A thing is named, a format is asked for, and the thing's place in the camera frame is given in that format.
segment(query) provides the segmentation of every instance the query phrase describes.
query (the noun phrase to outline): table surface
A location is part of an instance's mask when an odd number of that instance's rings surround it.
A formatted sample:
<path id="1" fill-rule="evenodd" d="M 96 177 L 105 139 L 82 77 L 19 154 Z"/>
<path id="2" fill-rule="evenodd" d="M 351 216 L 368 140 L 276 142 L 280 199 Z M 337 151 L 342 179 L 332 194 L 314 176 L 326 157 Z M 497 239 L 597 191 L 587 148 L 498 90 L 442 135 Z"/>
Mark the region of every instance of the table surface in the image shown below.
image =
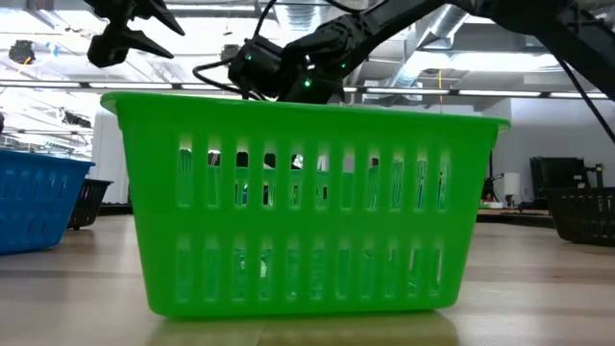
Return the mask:
<path id="1" fill-rule="evenodd" d="M 457 304 L 438 312 L 178 322 L 148 307 L 133 218 L 0 257 L 0 345 L 615 345 L 615 249 L 478 224 Z"/>

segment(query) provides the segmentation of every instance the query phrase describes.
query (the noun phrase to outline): desk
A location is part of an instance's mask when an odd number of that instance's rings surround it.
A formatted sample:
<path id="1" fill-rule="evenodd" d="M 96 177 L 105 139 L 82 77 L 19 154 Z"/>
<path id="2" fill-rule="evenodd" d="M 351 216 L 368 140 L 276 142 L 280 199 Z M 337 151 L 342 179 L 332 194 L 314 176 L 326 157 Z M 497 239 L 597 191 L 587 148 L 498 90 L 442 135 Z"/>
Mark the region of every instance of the desk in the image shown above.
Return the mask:
<path id="1" fill-rule="evenodd" d="M 397 315 L 173 322 L 147 308 L 131 216 L 0 257 L 2 346 L 615 345 L 615 249 L 478 224 L 457 304 Z"/>

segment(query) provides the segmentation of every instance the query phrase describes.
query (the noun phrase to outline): blue plastic basket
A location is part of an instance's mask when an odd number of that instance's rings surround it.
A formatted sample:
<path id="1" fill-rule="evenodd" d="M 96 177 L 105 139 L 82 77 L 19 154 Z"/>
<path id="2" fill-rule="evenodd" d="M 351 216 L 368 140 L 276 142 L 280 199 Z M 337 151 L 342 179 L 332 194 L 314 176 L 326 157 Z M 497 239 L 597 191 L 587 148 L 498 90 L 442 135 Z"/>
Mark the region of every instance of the blue plastic basket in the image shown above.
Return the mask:
<path id="1" fill-rule="evenodd" d="M 57 245 L 93 165 L 0 150 L 0 254 Z"/>

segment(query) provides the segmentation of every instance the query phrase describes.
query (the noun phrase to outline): basket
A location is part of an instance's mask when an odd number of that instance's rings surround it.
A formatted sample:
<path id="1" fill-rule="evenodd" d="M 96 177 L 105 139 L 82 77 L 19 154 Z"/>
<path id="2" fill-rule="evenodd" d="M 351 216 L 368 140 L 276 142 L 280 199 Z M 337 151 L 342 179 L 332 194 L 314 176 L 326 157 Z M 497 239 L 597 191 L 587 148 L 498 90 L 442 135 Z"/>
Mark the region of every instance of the basket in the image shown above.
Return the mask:
<path id="1" fill-rule="evenodd" d="M 92 225 L 96 221 L 96 216 L 98 216 L 98 210 L 103 203 L 107 187 L 111 184 L 112 182 L 108 181 L 85 179 L 66 228 L 79 230 L 82 227 Z"/>
<path id="2" fill-rule="evenodd" d="M 0 151 L 0 254 L 57 245 L 92 165 Z"/>
<path id="3" fill-rule="evenodd" d="M 559 237 L 615 246 L 615 187 L 546 188 Z"/>
<path id="4" fill-rule="evenodd" d="M 149 305 L 169 316 L 452 305 L 508 125 L 137 93 L 102 104 L 123 133 Z"/>

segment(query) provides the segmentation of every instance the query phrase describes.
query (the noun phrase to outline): black basket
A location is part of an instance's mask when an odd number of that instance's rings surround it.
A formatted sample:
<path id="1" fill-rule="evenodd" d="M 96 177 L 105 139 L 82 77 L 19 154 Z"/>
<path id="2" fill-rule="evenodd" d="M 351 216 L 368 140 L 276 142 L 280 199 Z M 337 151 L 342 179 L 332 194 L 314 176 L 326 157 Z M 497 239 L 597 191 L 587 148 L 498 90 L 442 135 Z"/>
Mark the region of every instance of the black basket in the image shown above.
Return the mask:
<path id="1" fill-rule="evenodd" d="M 103 203 L 103 197 L 107 192 L 107 187 L 112 182 L 99 181 L 93 179 L 86 179 L 81 186 L 77 203 L 72 215 L 70 215 L 70 221 L 66 228 L 73 230 L 79 230 L 83 226 L 89 226 L 94 223 L 100 205 Z"/>
<path id="2" fill-rule="evenodd" d="M 559 237 L 615 246 L 615 187 L 546 188 Z"/>

